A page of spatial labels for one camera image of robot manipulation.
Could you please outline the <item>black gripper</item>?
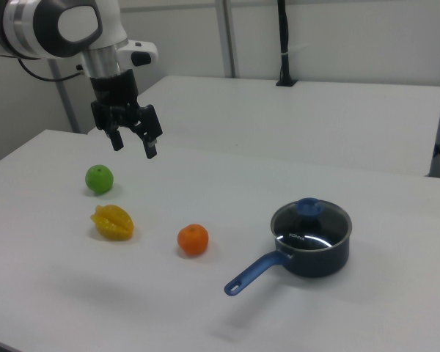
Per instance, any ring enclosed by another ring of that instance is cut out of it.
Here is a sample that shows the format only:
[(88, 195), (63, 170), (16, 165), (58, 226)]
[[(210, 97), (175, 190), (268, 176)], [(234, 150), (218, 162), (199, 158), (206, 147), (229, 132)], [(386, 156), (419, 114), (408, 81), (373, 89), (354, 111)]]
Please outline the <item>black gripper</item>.
[(110, 138), (114, 151), (124, 147), (119, 128), (127, 128), (142, 140), (147, 159), (157, 156), (157, 138), (163, 131), (155, 108), (138, 103), (138, 87), (132, 70), (91, 80), (96, 100), (91, 108), (97, 129)]

